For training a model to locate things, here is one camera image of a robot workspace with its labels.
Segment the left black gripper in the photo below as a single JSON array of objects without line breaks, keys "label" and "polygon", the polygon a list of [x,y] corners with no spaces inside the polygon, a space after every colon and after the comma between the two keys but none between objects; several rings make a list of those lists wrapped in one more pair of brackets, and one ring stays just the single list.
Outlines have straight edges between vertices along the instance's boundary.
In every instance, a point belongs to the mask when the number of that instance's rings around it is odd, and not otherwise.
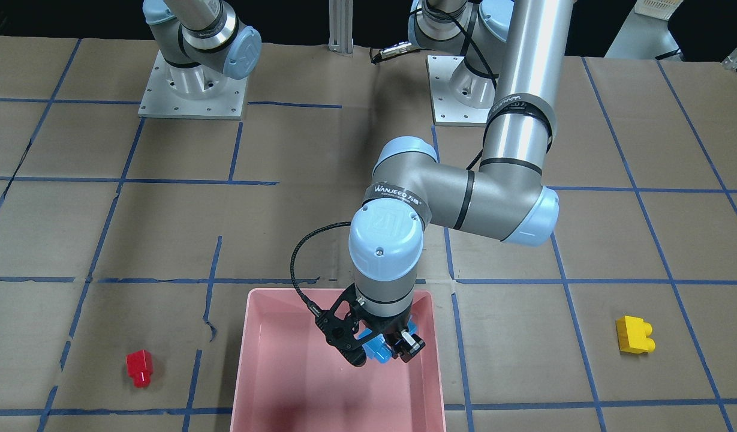
[{"label": "left black gripper", "polygon": [[[354,314],[359,320],[359,328],[357,334],[355,334],[355,339],[362,345],[379,334],[384,334],[384,338],[388,343],[395,342],[399,337],[398,356],[404,363],[412,361],[426,347],[426,342],[422,338],[408,331],[411,306],[408,305],[399,314],[389,317],[373,315],[365,309],[368,306],[368,301],[360,300],[357,297],[357,288],[354,285],[347,287],[338,299],[348,301],[352,305]],[[320,307],[316,307],[316,317],[323,311]],[[342,318],[346,312],[347,304],[341,304],[337,315]]]}]

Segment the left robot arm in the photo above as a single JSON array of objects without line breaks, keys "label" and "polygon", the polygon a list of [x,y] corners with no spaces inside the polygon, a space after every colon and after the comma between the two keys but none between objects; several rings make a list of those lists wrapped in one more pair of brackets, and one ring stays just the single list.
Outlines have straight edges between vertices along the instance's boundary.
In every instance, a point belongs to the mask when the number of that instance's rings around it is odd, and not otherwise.
[{"label": "left robot arm", "polygon": [[448,142],[391,139],[351,221],[353,282],[331,307],[306,304],[353,366],[368,358],[408,362],[424,348],[410,328],[417,267],[429,225],[509,244],[539,246],[558,219],[558,195],[543,183],[557,134],[558,83],[572,1],[415,1],[410,42],[457,56],[434,109]]}]

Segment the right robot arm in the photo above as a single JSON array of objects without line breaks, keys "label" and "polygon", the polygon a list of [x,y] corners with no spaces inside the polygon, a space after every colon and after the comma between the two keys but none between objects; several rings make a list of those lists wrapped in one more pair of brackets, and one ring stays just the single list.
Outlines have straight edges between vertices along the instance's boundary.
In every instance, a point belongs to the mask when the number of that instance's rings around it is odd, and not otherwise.
[{"label": "right robot arm", "polygon": [[262,40],[226,1],[145,1],[146,24],[165,62],[161,80],[187,100],[212,97],[229,81],[247,79]]}]

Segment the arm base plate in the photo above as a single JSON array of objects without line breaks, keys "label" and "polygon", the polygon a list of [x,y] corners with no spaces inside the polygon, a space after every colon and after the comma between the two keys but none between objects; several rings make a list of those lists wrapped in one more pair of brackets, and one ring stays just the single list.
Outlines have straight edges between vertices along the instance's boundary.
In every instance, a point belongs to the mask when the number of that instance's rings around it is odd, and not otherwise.
[{"label": "arm base plate", "polygon": [[429,55],[429,91],[437,126],[484,127],[494,103],[491,79],[467,68],[464,56]]},{"label": "arm base plate", "polygon": [[249,79],[234,80],[203,65],[176,68],[161,52],[140,102],[138,115],[160,119],[241,120]]}]

